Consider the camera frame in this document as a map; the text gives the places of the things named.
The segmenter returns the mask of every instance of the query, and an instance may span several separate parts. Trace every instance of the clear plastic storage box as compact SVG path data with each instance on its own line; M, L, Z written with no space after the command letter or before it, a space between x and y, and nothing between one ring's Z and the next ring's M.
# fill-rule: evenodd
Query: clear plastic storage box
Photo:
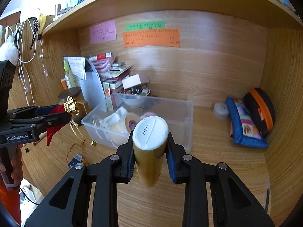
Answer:
M192 101L127 94L111 94L105 101L106 105L101 103L81 121L93 141L110 148L118 148L127 143L129 134L100 125L100 120L124 107L129 113L138 116L153 112L162 117L167 122L175 143L182 145L187 153L190 152L194 109Z

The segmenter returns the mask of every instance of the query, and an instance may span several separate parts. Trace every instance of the orange sleeve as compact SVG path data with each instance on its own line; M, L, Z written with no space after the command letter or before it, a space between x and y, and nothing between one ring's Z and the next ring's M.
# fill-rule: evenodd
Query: orange sleeve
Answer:
M0 178L0 201L6 207L7 211L14 218L14 220L19 225L21 225L19 190L8 191L1 178Z

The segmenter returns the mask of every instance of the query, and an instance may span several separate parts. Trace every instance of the red ribbon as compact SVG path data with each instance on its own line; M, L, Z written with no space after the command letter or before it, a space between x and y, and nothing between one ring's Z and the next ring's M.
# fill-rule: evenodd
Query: red ribbon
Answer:
M60 105L56 108L54 108L49 114L52 114L52 113L61 113L61 112L65 112L65 109L63 107L63 105ZM51 143L51 140L52 140L52 137L53 135L59 131L60 129L62 129L63 127L65 126L64 125L59 125L59 126L54 126L54 127L50 127L46 130L46 134L47 134L47 140L46 140L46 145L49 146L49 144Z

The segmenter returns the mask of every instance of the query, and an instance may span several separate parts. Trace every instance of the colorful pencil case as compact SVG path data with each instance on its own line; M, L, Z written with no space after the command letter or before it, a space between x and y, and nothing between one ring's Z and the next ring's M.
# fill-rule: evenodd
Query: colorful pencil case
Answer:
M269 146L267 141L260 135L244 103L228 97L226 105L231 119L231 138L234 143L255 148L267 148Z
M243 101L252 121L265 138L276 121L275 109L269 96L262 89L254 88L244 96Z

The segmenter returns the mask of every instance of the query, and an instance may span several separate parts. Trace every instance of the green bottle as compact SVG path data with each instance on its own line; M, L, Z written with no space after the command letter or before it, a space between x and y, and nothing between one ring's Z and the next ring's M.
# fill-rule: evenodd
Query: green bottle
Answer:
M72 70L69 66L69 61L67 59L65 59L65 60L63 60L63 64L64 64L64 75L66 78L67 87L69 89L76 87L75 80L74 80L74 74L72 73Z

